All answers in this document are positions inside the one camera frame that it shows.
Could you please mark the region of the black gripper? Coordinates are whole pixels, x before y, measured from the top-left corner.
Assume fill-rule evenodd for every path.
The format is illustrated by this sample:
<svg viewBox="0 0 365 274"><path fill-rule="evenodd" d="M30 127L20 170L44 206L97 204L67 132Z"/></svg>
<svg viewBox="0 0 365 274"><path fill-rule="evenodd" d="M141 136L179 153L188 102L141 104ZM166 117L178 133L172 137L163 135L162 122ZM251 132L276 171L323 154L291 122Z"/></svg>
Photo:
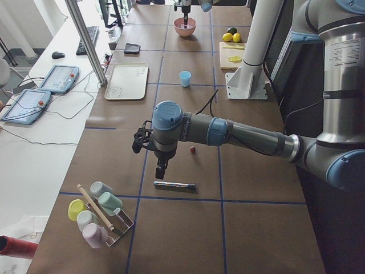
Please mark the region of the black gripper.
<svg viewBox="0 0 365 274"><path fill-rule="evenodd" d="M182 6L182 12L184 13L184 27L188 26L188 13L190 13L190 5Z"/></svg>
<svg viewBox="0 0 365 274"><path fill-rule="evenodd" d="M164 175L165 175L165 171L167 169L168 161L175 156L176 149L170 150L170 151L157 150L154 152L154 154L157 157L155 178L163 179Z"/></svg>

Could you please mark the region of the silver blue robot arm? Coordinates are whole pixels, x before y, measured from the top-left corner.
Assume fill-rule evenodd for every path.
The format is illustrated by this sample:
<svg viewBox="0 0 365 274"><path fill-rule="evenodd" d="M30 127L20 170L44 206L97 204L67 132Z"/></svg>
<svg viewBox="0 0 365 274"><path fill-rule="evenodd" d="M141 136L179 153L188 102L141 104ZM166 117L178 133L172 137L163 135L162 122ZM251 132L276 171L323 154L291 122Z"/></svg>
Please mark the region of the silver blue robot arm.
<svg viewBox="0 0 365 274"><path fill-rule="evenodd" d="M157 178L178 142L232 144L282 157L338 189L364 190L364 2L294 2L290 38L324 44L323 130L314 138L265 129L278 110L265 103L262 68L282 8L256 4L243 63L226 75L228 118L185 112L173 101L154 108L147 141Z"/></svg>
<svg viewBox="0 0 365 274"><path fill-rule="evenodd" d="M182 0L179 1L179 5L181 7L181 11L183 13L183 20L184 20L184 28L187 28L188 26L188 19L189 19L189 13L191 10L192 5L199 5L203 12L208 12L212 9L212 1L209 0L197 0L197 1L191 1L191 0Z"/></svg>

